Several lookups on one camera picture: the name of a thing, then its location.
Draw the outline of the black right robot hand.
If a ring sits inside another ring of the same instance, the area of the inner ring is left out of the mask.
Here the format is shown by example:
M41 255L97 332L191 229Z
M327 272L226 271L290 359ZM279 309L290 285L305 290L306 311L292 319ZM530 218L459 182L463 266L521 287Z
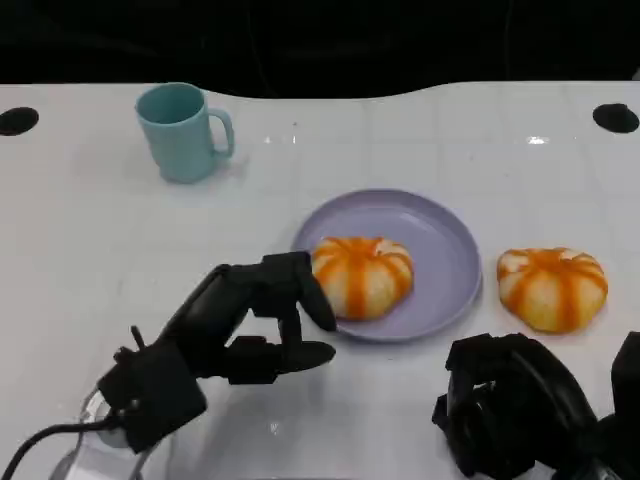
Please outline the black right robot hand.
M558 469L597 423L573 374L523 334L456 340L445 368L448 390L432 421L467 478L514 479L537 462Z

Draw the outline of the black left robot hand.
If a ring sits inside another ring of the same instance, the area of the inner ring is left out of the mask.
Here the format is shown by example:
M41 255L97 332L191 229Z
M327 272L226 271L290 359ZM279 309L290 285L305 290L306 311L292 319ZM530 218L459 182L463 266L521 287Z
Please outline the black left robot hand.
M178 308L157 341L172 343L196 378L231 385L272 384L284 374L314 369L335 356L331 345L302 339L298 309L323 331L335 314L305 251L266 255L250 265L221 264ZM246 315L277 321L279 344L261 336L232 335Z

